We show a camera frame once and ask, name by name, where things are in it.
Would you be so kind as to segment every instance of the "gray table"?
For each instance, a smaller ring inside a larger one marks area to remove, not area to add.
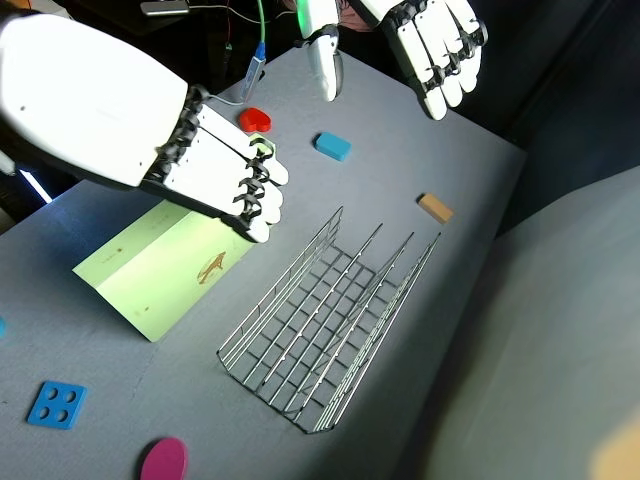
[[[0,315],[8,327],[0,340],[2,478],[137,478],[142,450],[164,436],[187,443],[194,480],[390,474],[524,154],[456,114],[427,119],[413,92],[356,60],[345,56],[344,68],[344,92],[327,104],[304,52],[268,66],[253,103],[271,115],[270,138],[291,173],[283,221],[157,344],[71,269],[158,199],[85,182],[0,237]],[[346,162],[312,148],[325,130],[352,142]],[[340,205],[338,244],[346,250],[384,222],[374,264],[415,231],[398,270],[406,268],[441,228],[416,205],[423,192],[456,214],[341,424],[304,435],[228,377],[215,351]],[[72,431],[25,422],[44,380],[89,388]]]

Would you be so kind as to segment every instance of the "blue rectangular block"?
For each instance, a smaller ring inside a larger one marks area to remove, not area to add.
[[[27,422],[41,427],[70,430],[86,395],[87,389],[80,385],[44,382]]]
[[[351,151],[351,144],[331,133],[321,133],[316,138],[316,150],[342,162]]]

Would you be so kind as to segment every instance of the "blue domino block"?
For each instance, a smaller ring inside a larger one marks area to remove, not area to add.
[[[339,162],[344,161],[351,151],[351,144],[349,142],[327,132],[318,135],[315,147],[319,152],[329,155],[331,158],[335,158]]]
[[[27,422],[40,427],[70,430],[87,395],[80,385],[44,382]]]

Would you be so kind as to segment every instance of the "white light strip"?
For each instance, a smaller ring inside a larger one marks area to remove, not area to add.
[[[31,184],[33,189],[40,194],[40,196],[46,203],[51,203],[52,198],[45,191],[45,189],[42,188],[42,185],[38,183],[38,181],[33,177],[33,175],[31,175],[29,172],[25,172],[24,170],[20,170],[20,173],[24,178],[27,179],[27,182]]]

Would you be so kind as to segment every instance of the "green cable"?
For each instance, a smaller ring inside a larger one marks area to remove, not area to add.
[[[260,41],[264,43],[265,21],[264,21],[264,9],[262,8],[262,0],[258,0],[258,11],[260,12]]]

